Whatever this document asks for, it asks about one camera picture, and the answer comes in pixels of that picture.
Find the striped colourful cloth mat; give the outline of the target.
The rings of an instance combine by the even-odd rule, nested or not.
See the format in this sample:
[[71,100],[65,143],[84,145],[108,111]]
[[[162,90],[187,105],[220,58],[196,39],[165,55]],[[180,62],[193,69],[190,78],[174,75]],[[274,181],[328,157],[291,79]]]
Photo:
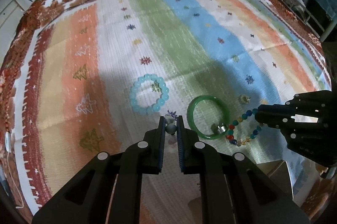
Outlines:
[[15,88],[16,185],[36,213],[98,152],[197,96],[220,98],[231,122],[331,80],[268,0],[97,0],[38,28]]

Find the silver metal tin box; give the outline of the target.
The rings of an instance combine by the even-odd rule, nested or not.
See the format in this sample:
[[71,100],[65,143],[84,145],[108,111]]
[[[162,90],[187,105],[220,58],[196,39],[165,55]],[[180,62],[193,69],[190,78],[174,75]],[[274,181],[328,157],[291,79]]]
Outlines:
[[[294,199],[289,167],[286,161],[277,160],[257,164],[257,167],[270,178],[291,200]],[[201,196],[188,202],[194,223],[202,223],[202,200]]]

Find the green jade bangle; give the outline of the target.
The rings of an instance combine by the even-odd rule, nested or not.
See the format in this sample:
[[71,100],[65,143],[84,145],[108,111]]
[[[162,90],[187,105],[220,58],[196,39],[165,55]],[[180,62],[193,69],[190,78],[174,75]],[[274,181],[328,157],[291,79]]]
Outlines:
[[188,105],[186,117],[190,129],[201,139],[223,138],[229,129],[229,107],[215,96],[195,97]]

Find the white wooden headboard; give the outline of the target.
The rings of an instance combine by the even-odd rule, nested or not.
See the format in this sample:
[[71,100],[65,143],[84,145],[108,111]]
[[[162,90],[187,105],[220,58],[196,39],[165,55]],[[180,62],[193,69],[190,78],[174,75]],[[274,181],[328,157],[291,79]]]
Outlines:
[[11,0],[1,11],[1,27],[6,24],[16,26],[24,12],[25,9],[18,0]]

